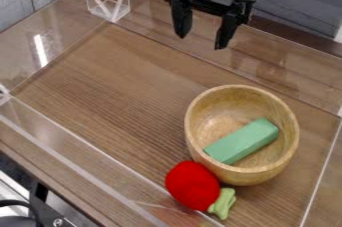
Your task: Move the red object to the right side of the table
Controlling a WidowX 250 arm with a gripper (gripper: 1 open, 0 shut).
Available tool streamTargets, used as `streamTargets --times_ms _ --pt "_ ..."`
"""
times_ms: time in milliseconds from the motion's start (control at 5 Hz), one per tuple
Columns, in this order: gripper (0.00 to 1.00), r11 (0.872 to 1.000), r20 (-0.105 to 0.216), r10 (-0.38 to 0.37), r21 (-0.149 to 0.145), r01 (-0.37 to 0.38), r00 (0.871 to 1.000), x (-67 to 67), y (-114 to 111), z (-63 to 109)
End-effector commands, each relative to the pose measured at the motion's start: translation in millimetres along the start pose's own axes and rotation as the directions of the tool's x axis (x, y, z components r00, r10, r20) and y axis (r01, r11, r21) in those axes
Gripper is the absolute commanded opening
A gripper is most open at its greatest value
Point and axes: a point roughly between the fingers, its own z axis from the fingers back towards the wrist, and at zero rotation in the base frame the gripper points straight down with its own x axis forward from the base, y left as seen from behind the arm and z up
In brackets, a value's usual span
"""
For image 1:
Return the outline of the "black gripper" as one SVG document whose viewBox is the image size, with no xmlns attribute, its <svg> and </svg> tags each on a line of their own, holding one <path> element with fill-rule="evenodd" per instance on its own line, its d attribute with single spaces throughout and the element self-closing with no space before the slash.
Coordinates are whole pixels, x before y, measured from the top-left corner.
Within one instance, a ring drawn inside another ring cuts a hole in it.
<svg viewBox="0 0 342 227">
<path fill-rule="evenodd" d="M 241 25 L 241 17 L 251 13 L 255 0 L 166 0 L 171 7 L 174 31 L 185 38 L 193 27 L 193 9 L 222 16 L 215 49 L 225 49 Z"/>
</svg>

